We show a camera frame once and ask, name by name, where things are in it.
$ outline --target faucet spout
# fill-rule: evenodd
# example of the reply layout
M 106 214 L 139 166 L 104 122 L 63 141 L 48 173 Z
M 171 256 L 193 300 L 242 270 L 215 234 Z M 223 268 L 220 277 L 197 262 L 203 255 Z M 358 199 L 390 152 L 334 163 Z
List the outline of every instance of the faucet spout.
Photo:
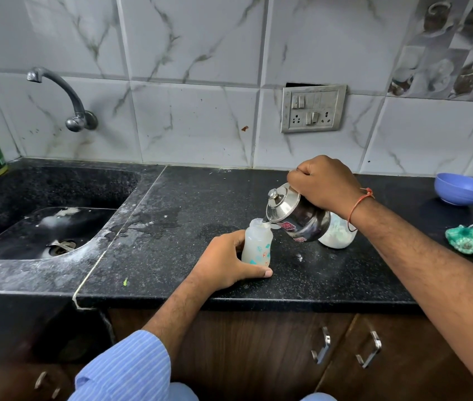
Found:
M 33 67 L 27 73 L 27 80 L 30 82 L 41 83 L 42 79 L 46 77 L 58 84 L 67 93 L 73 104 L 75 116 L 72 116 L 66 120 L 66 127 L 73 132 L 80 132 L 84 128 L 95 129 L 99 121 L 93 112 L 85 110 L 82 101 L 79 96 L 68 84 L 66 80 L 61 78 L 58 74 L 52 70 L 46 69 L 45 67 Z

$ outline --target label on teapot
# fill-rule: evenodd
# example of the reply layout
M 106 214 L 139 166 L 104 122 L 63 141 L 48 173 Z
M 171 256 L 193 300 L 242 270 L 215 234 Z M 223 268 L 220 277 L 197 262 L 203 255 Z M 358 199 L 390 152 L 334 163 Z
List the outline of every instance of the label on teapot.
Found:
M 277 225 L 279 225 L 281 228 L 287 230 L 287 231 L 292 231 L 293 229 L 296 229 L 296 226 L 291 224 L 290 222 L 277 222 Z

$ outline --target wooden cabinet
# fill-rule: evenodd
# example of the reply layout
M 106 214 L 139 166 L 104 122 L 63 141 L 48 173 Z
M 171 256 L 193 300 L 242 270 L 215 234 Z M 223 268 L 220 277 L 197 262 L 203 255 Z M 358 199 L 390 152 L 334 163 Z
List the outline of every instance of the wooden cabinet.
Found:
M 59 365 L 0 364 L 0 401 L 66 401 L 73 387 Z
M 367 368 L 376 349 L 381 350 Z M 424 316 L 358 314 L 317 387 L 339 401 L 473 401 L 473 376 Z
M 110 310 L 117 339 L 141 328 L 152 312 Z M 172 380 L 200 399 L 299 400 L 319 382 L 352 314 L 200 312 L 188 330 Z M 317 364 L 311 351 L 330 350 Z

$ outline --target sink basin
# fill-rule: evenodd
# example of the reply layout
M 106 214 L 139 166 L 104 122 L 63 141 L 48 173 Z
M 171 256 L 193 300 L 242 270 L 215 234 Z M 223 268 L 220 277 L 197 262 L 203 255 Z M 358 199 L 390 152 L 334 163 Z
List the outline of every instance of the sink basin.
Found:
M 133 172 L 83 167 L 6 173 L 0 177 L 0 259 L 48 258 L 81 247 L 139 180 Z

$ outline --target forearm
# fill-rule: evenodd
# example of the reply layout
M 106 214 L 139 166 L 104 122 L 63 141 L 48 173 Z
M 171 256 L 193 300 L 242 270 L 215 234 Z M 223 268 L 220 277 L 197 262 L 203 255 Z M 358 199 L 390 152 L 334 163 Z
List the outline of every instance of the forearm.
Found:
M 191 273 L 143 327 L 164 344 L 172 364 L 188 327 L 212 293 L 203 279 Z
M 473 373 L 473 263 L 373 199 L 360 204 L 352 222 Z

